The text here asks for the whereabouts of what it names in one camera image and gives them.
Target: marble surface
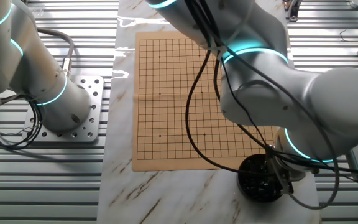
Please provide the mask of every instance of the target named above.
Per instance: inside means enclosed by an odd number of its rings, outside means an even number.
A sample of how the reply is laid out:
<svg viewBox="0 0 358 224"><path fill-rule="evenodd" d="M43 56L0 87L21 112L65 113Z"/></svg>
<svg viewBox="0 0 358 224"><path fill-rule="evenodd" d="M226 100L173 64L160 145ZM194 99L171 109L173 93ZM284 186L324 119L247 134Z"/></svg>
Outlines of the marble surface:
<svg viewBox="0 0 358 224"><path fill-rule="evenodd" d="M280 0L259 2L282 7ZM132 171L135 33L175 29L143 0L120 0L118 14L98 223L319 223L319 212L287 195L274 203L250 202L236 174L225 170ZM302 202L318 204L312 175L294 188Z"/></svg>

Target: mounting plate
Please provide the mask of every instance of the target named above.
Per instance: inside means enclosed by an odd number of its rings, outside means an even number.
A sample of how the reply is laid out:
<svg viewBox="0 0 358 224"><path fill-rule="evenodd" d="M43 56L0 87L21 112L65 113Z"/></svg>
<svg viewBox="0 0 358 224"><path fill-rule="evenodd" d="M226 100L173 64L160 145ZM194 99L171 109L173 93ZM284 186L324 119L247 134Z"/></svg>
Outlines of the mounting plate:
<svg viewBox="0 0 358 224"><path fill-rule="evenodd" d="M72 75L70 78L74 83L82 86L89 93L91 105L95 105L96 107L91 108L91 112L81 126L71 131L55 133L42 126L40 134L36 137L34 142L93 142L97 140L104 80L101 76L94 75ZM32 126L31 119L33 117L32 110L29 107L25 118L25 127ZM23 132L23 139L26 136L27 133Z"/></svg>

